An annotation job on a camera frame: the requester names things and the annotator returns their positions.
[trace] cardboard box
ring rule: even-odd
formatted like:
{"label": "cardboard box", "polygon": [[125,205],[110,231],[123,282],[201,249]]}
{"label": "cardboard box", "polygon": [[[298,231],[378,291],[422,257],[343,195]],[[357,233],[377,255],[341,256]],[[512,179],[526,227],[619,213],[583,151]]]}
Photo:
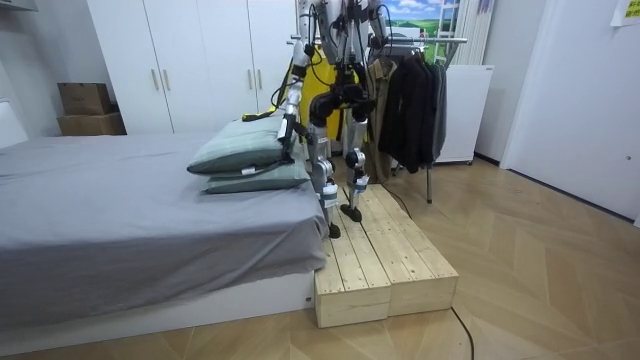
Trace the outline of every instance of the cardboard box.
{"label": "cardboard box", "polygon": [[59,83],[64,113],[67,115],[104,115],[110,113],[107,85],[97,83]]}
{"label": "cardboard box", "polygon": [[127,135],[119,112],[107,115],[66,115],[58,118],[62,136]]}

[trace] clothes rack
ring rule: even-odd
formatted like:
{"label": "clothes rack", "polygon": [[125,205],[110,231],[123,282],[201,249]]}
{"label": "clothes rack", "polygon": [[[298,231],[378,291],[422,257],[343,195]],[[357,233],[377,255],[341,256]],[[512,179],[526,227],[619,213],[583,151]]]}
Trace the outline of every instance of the clothes rack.
{"label": "clothes rack", "polygon": [[[421,45],[427,44],[446,44],[450,45],[447,47],[446,60],[444,63],[445,69],[449,68],[451,65],[451,61],[458,51],[458,46],[460,44],[467,43],[467,39],[464,38],[430,38],[430,37],[421,37],[421,38],[410,38],[410,37],[392,37],[389,39],[389,43],[385,45],[385,47],[409,47],[413,49],[419,48]],[[393,170],[393,175],[395,176],[398,173],[401,165],[398,164],[396,168]],[[427,169],[427,203],[433,203],[433,167],[426,167]]]}

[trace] white bed frame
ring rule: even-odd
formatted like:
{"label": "white bed frame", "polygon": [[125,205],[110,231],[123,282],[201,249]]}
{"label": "white bed frame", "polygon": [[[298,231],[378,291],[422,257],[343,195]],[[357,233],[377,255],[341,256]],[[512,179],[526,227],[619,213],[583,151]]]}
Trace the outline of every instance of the white bed frame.
{"label": "white bed frame", "polygon": [[0,356],[215,324],[314,306],[313,272],[286,275],[167,303],[0,333]]}

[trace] parquet floor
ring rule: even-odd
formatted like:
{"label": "parquet floor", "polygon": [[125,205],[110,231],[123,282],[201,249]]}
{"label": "parquet floor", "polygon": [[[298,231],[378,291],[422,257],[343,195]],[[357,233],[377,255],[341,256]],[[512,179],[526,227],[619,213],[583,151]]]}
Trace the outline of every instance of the parquet floor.
{"label": "parquet floor", "polygon": [[[387,183],[460,274],[476,359],[640,359],[640,229],[476,160]],[[469,359],[451,311],[317,329],[312,311],[11,359]]]}

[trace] robot leg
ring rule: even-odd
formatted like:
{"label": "robot leg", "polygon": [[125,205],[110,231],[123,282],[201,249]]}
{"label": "robot leg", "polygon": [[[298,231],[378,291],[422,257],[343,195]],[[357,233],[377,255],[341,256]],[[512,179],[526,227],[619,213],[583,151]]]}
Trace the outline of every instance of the robot leg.
{"label": "robot leg", "polygon": [[334,172],[334,164],[329,160],[329,139],[326,127],[309,125],[307,149],[311,160],[311,182],[316,191],[324,218],[329,224],[329,237],[340,237],[340,228],[333,223],[333,207],[338,204],[338,185],[331,177]]}
{"label": "robot leg", "polygon": [[340,206],[340,210],[355,222],[362,221],[362,213],[358,210],[360,194],[367,189],[369,176],[364,172],[366,157],[360,149],[367,132],[367,118],[351,116],[347,124],[347,186],[349,188],[349,204]]}

